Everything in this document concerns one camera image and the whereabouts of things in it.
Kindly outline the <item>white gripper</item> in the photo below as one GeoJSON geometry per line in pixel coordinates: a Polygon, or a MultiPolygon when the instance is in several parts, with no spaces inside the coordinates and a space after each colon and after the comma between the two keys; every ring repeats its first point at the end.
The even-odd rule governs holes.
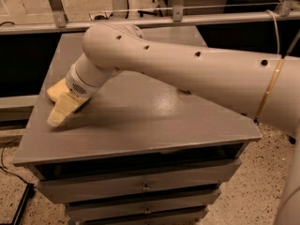
{"type": "Polygon", "coordinates": [[[77,74],[75,65],[72,65],[66,75],[66,85],[70,92],[54,93],[49,97],[54,102],[47,123],[52,127],[60,126],[72,113],[93,96],[98,87],[85,83],[77,74]]]}

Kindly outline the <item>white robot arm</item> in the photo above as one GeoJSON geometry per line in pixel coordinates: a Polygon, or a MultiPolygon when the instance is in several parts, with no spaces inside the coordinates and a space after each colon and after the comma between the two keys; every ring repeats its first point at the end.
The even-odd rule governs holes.
{"type": "Polygon", "coordinates": [[[280,54],[156,42],[134,25],[97,24],[82,55],[48,95],[49,125],[60,126],[108,80],[128,70],[281,130],[300,143],[300,60],[280,54]]]}

